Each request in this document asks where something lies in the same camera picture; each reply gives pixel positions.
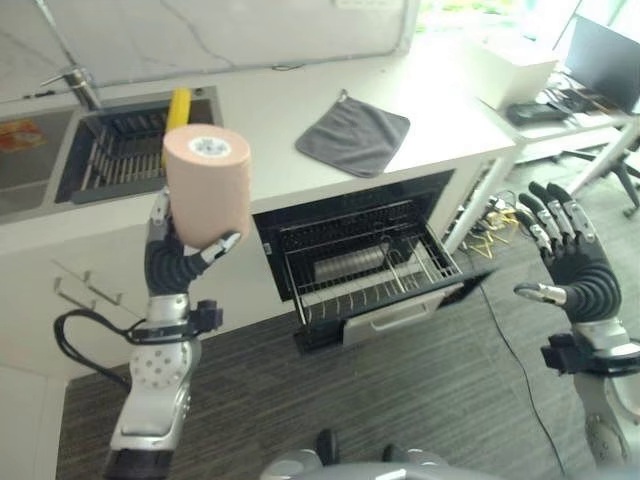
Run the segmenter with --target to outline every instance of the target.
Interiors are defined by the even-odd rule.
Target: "wire rack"
[[[115,116],[92,125],[93,143],[80,190],[164,176],[166,110]]]
[[[303,324],[349,318],[460,273],[411,202],[348,217],[298,227],[295,238],[283,239],[295,246],[285,265]],[[336,238],[341,224],[350,234]]]

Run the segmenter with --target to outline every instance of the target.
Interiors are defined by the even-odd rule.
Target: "robotic arm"
[[[210,247],[184,255],[173,231],[169,190],[159,193],[145,247],[147,318],[132,329],[137,344],[129,362],[132,388],[111,437],[105,478],[168,476],[189,410],[191,376],[200,359],[198,335],[222,324],[222,310],[214,301],[201,301],[191,310],[189,284],[239,239],[239,233],[230,232]]]
[[[599,465],[640,465],[640,344],[617,318],[618,280],[582,207],[557,185],[532,182],[516,213],[556,285],[519,284],[516,294],[565,310],[571,333],[549,337],[545,363],[574,374],[586,436]]]
[[[574,375],[586,413],[586,437],[599,466],[624,467],[602,478],[636,478],[640,466],[640,344],[631,340],[617,318],[621,304],[618,280],[582,207],[557,185],[532,183],[534,195],[520,195],[530,213],[517,217],[530,231],[554,285],[523,283],[516,294],[565,310],[572,332],[552,335],[542,348],[548,367]],[[449,466],[418,449],[393,447],[388,463],[336,464],[337,440],[331,448],[318,437],[313,450],[276,458],[261,480],[339,479],[494,479]]]

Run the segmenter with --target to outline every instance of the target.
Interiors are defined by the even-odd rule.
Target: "gray carpet floor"
[[[520,166],[505,188],[522,191],[532,179],[567,185],[584,166],[574,159]],[[579,198],[621,281],[620,317],[640,336],[640,214],[632,221],[622,216],[629,200],[613,178]],[[476,267],[497,267],[485,282],[496,319],[528,372],[569,476],[589,472],[594,463],[572,380],[546,369],[539,352],[568,322],[560,310],[512,293],[519,281],[547,279],[528,239],[517,234],[495,252],[494,260],[472,255]],[[464,254],[455,258],[472,268]],[[338,432],[344,461],[379,459],[383,446],[395,442],[504,478],[561,476],[522,371],[479,291],[421,326],[349,349],[301,357],[291,339],[295,327],[295,317],[285,315],[205,342],[171,478],[255,479],[279,453],[312,447],[326,427]],[[121,390],[97,375],[69,386],[59,479],[99,478],[123,401]]]

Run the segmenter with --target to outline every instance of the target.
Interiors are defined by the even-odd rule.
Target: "computer monitor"
[[[577,16],[565,65],[586,88],[626,113],[640,113],[640,43]]]

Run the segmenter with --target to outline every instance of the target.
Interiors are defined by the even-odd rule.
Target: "window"
[[[640,0],[422,0],[417,33],[510,29],[553,47],[574,13],[615,28],[632,11]]]

